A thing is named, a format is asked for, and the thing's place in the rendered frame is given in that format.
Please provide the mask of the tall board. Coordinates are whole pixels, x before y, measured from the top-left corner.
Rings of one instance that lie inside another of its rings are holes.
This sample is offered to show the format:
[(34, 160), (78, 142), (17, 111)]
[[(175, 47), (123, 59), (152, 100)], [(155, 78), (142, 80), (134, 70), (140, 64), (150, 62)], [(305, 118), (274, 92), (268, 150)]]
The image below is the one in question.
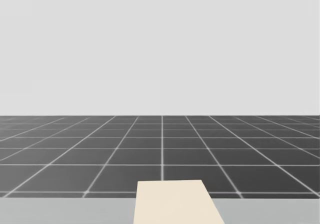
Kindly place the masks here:
[(133, 224), (225, 224), (201, 180), (138, 181)]

